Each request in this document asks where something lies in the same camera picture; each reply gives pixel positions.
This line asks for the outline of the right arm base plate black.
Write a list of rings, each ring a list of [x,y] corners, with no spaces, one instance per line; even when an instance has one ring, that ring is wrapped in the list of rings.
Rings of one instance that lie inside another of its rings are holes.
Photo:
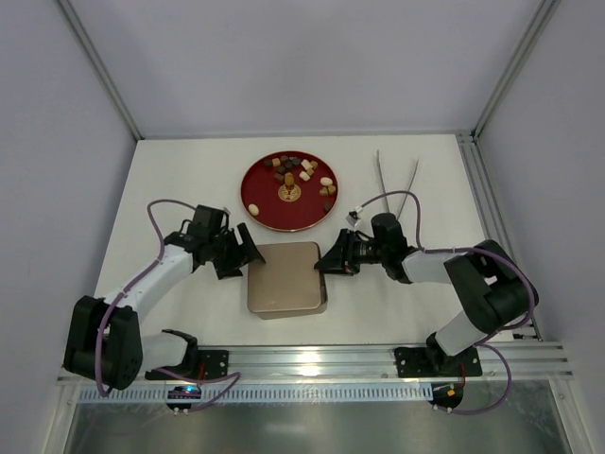
[[[478,377],[483,375],[475,347],[455,356],[447,356],[437,348],[404,347],[393,350],[397,375],[400,378]]]

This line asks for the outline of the right round mount black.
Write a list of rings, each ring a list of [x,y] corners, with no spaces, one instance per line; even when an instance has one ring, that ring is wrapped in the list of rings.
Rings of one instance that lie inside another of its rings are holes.
[[[429,404],[434,410],[452,412],[462,402],[464,386],[461,383],[432,383]]]

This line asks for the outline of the aluminium rail front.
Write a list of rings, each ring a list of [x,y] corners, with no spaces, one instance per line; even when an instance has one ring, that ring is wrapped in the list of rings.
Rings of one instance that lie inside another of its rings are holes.
[[[397,382],[394,344],[318,346],[226,346],[227,371],[244,382]],[[514,381],[572,380],[573,367],[559,342],[496,342],[478,349],[481,376],[468,383],[504,381],[510,370]]]

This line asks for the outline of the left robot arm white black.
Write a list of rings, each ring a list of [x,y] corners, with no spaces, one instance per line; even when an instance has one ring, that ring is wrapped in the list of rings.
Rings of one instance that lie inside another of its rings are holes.
[[[158,222],[151,226],[159,242],[151,262],[103,296],[80,297],[72,311],[62,367],[94,381],[102,396],[125,390],[139,374],[197,380],[202,367],[197,338],[174,329],[144,336],[142,322],[198,268],[210,264],[223,280],[240,277],[242,268],[265,260],[248,226],[232,227],[225,209],[198,205],[167,236]]]

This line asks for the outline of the aluminium rail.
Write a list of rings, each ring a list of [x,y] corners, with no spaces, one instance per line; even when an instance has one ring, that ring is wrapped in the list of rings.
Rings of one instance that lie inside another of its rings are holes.
[[[503,213],[496,199],[495,186],[478,143],[469,132],[459,133],[456,138],[485,236],[496,240],[509,257],[520,265],[521,259],[517,257],[512,246]]]
[[[397,382],[394,344],[318,346],[226,346],[227,371],[244,382]],[[504,381],[510,370],[514,381],[572,380],[573,367],[559,342],[496,342],[478,349],[481,376],[468,383]]]

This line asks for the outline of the metal tongs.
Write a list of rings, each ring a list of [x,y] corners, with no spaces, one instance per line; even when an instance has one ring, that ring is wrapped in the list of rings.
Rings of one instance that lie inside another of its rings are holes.
[[[384,163],[382,152],[378,149],[374,153],[373,163],[378,189],[381,194],[400,189],[406,191],[403,195],[399,195],[399,201],[396,205],[386,198],[382,199],[383,210],[393,213],[397,219],[400,219],[408,201],[408,192],[412,190],[412,186],[417,179],[421,158],[417,156],[407,163],[403,169],[393,172]]]

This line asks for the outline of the gold tin lid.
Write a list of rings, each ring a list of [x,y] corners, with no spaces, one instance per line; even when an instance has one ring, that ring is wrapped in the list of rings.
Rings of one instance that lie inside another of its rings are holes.
[[[249,283],[285,284],[286,282],[311,283],[322,280],[323,275],[314,269],[320,259],[320,246],[312,241],[265,244],[258,247],[266,263],[248,266]]]

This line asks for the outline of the left round mount black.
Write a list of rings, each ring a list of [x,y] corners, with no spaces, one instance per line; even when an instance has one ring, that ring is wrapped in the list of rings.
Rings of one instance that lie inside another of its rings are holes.
[[[174,415],[187,415],[194,402],[199,402],[201,389],[197,385],[180,385],[167,393],[166,405]]]

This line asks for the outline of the aluminium frame post right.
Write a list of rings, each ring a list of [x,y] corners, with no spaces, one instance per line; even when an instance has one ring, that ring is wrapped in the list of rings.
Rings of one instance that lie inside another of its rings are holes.
[[[472,130],[472,137],[475,141],[479,140],[493,120],[499,106],[521,73],[560,3],[560,0],[542,0],[539,2],[475,123]]]

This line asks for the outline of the aluminium frame post left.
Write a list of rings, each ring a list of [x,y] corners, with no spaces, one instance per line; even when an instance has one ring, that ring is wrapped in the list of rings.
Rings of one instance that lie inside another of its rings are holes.
[[[58,8],[61,17],[63,18],[64,22],[78,43],[78,46],[83,52],[86,60],[94,71],[100,86],[109,98],[113,108],[120,117],[124,126],[129,131],[131,137],[136,142],[143,140],[144,135],[141,133],[140,128],[136,124],[136,121],[134,120],[130,109],[128,108],[117,85],[115,84],[112,75],[96,49],[94,41],[88,33],[86,26],[80,19],[73,2],[69,0],[55,0],[54,4]]]

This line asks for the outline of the round red tray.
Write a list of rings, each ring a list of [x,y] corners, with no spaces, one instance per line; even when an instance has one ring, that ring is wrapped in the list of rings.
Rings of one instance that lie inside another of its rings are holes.
[[[294,166],[292,160],[300,158]],[[294,177],[285,186],[285,174]],[[328,177],[330,185],[320,179]],[[300,232],[317,226],[334,211],[339,195],[336,172],[320,157],[304,151],[277,151],[258,159],[245,172],[240,184],[240,200],[253,220],[276,232]],[[253,216],[249,206],[260,213]]]

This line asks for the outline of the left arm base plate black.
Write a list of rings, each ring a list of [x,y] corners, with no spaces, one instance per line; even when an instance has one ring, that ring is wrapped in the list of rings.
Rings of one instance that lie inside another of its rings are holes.
[[[145,373],[147,380],[192,379],[214,380],[228,373],[230,352],[228,350],[194,349],[185,354],[177,366],[165,366],[166,372],[153,370]]]

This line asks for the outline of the gold square tin box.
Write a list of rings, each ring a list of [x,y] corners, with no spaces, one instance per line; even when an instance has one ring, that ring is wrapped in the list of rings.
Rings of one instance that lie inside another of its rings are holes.
[[[318,315],[328,302],[324,282],[248,284],[247,308],[262,320]]]

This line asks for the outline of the aluminium frame post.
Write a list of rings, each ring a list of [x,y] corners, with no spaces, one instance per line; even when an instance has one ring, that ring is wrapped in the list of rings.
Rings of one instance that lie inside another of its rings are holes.
[[[140,128],[136,124],[136,121],[134,120],[130,109],[128,108],[117,85],[115,84],[112,75],[96,49],[94,41],[88,33],[86,26],[80,19],[73,2],[69,0],[55,0],[54,4],[58,8],[61,17],[63,18],[64,22],[78,43],[78,46],[83,52],[86,60],[94,71],[100,86],[109,98],[113,108],[120,117],[124,126],[129,131],[131,137],[136,142],[143,140],[144,135],[141,133]]]
[[[475,141],[479,140],[493,120],[499,106],[521,73],[560,3],[560,0],[542,0],[539,2],[475,123],[472,130],[472,137]]]

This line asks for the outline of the tan barrel chocolate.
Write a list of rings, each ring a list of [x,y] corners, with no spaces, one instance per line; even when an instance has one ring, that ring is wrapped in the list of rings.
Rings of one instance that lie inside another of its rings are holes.
[[[285,186],[286,187],[292,187],[294,185],[295,181],[294,181],[294,177],[291,173],[287,173],[285,174]]]

